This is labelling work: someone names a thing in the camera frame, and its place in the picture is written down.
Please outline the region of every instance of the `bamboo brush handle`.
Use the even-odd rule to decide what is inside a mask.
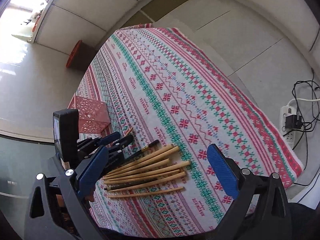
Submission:
[[[180,170],[175,170],[175,171],[169,171],[161,174],[154,174],[146,177],[140,177],[140,178],[135,178],[135,179],[124,179],[124,180],[116,180],[116,181],[104,181],[104,184],[106,185],[112,185],[112,184],[120,184],[120,183],[126,183],[126,182],[134,182],[134,181],[140,181],[140,180],[148,180],[152,178],[157,178],[161,176],[166,176],[166,175],[174,175],[181,172]]]
[[[117,171],[121,171],[121,170],[126,169],[128,167],[131,167],[131,166],[134,166],[136,164],[142,163],[142,162],[144,162],[144,161],[146,161],[148,159],[151,159],[151,158],[153,158],[153,157],[155,157],[155,156],[157,156],[157,155],[159,155],[161,153],[164,153],[166,151],[171,150],[173,147],[174,147],[173,144],[169,144],[169,145],[167,145],[165,147],[162,147],[161,149],[159,149],[159,150],[157,150],[157,151],[155,151],[153,153],[148,154],[147,156],[142,157],[141,159],[138,159],[138,160],[136,160],[134,162],[128,163],[128,164],[126,164],[126,165],[124,165],[124,166],[122,166],[120,168],[117,168],[117,169],[115,169],[113,171],[110,171],[110,172],[107,173],[107,175],[113,174],[113,173],[115,173]]]
[[[186,166],[191,165],[191,161],[185,161],[185,162],[181,162],[175,165],[171,165],[169,167],[165,167],[162,169],[158,169],[155,171],[147,171],[141,174],[135,174],[135,175],[130,175],[130,176],[125,176],[125,177],[121,177],[121,178],[115,178],[115,179],[110,179],[110,178],[106,178],[104,180],[108,180],[108,181],[119,181],[121,179],[134,179],[134,178],[140,178],[140,177],[145,177],[145,176],[149,176],[149,175],[154,175],[154,174],[160,174],[160,173],[164,173],[167,171],[173,171],[173,170],[177,170]]]
[[[152,164],[152,163],[156,163],[156,162],[158,162],[159,160],[164,159],[165,157],[169,156],[170,154],[177,152],[178,150],[179,150],[179,147],[176,146],[176,147],[172,148],[172,149],[169,150],[169,151],[166,151],[166,152],[164,152],[164,153],[159,154],[158,156],[155,156],[155,157],[153,157],[153,158],[151,158],[151,159],[149,159],[149,160],[146,160],[146,161],[144,161],[144,162],[142,162],[142,163],[139,163],[139,164],[137,164],[137,165],[128,167],[128,168],[126,168],[126,169],[124,169],[124,170],[117,171],[117,172],[115,172],[115,173],[113,173],[113,174],[107,175],[107,176],[105,176],[104,178],[105,178],[105,179],[117,178],[117,177],[115,177],[115,176],[118,175],[118,174],[122,174],[122,173],[125,173],[125,172],[128,172],[128,171],[133,171],[133,170],[136,170],[136,169],[138,169],[138,168],[140,168],[140,167],[144,167],[144,166],[150,165],[150,164]]]
[[[111,176],[110,178],[120,178],[120,177],[123,177],[123,176],[127,176],[127,175],[132,175],[132,174],[137,174],[137,173],[140,173],[140,172],[143,172],[143,171],[147,171],[147,170],[152,170],[153,168],[156,168],[156,167],[159,167],[159,166],[163,166],[163,165],[166,165],[170,162],[169,159],[165,159],[163,161],[160,161],[158,163],[154,163],[154,164],[151,164],[151,165],[148,165],[148,166],[145,166],[145,167],[142,167],[140,169],[136,169],[136,170],[133,170],[133,171],[128,171],[128,172],[125,172],[125,173],[121,173],[121,174],[118,174],[118,175],[114,175],[114,176]]]
[[[184,189],[184,187],[176,187],[176,188],[171,188],[171,189],[150,191],[150,192],[137,193],[137,194],[107,195],[107,197],[108,198],[141,197],[141,196],[165,194],[165,193],[173,192],[173,191],[176,191],[176,190],[182,190],[182,189]]]
[[[163,179],[157,179],[155,181],[148,182],[148,183],[143,183],[143,184],[136,185],[136,186],[110,190],[110,192],[123,191],[123,190],[129,190],[129,189],[137,189],[137,188],[142,188],[142,187],[150,187],[150,186],[157,185],[157,184],[164,183],[164,182],[168,182],[168,181],[171,181],[171,180],[174,180],[174,179],[179,179],[179,178],[182,178],[182,177],[184,177],[186,175],[187,175],[187,173],[184,171],[184,172],[180,172],[178,174],[175,174],[175,175],[163,178]]]

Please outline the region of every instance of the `tablecloth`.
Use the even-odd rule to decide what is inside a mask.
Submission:
[[[192,161],[186,178],[131,191],[185,187],[168,195],[111,199],[98,181],[91,214],[100,227],[140,237],[213,230],[232,198],[206,159],[211,143],[254,174],[278,172],[286,188],[302,172],[266,115],[178,29],[117,30],[90,64],[77,95],[106,102],[112,125],[107,133],[134,128],[126,156],[159,139],[180,147],[172,163]]]

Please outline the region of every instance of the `plug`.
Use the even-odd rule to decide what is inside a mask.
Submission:
[[[286,129],[297,129],[300,130],[303,126],[301,115],[291,114],[285,118]]]

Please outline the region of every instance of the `white cable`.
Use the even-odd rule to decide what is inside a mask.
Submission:
[[[295,99],[294,98],[294,99],[291,99],[287,105],[289,106],[292,102],[295,102],[296,100],[308,101],[308,102],[317,102],[317,101],[320,101],[320,98],[318,98],[318,99],[305,99],[305,98],[297,98],[297,99]]]

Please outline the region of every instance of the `power strip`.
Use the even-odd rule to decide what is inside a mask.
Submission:
[[[290,128],[287,128],[287,129],[285,128],[285,118],[289,115],[292,115],[292,114],[297,114],[296,108],[294,108],[292,106],[283,106],[280,108],[279,130],[280,130],[281,135],[285,135],[287,132],[289,132],[291,130]],[[287,141],[287,143],[289,144],[289,146],[291,148],[294,147],[295,135],[296,135],[296,131],[293,131],[284,137],[284,140]]]

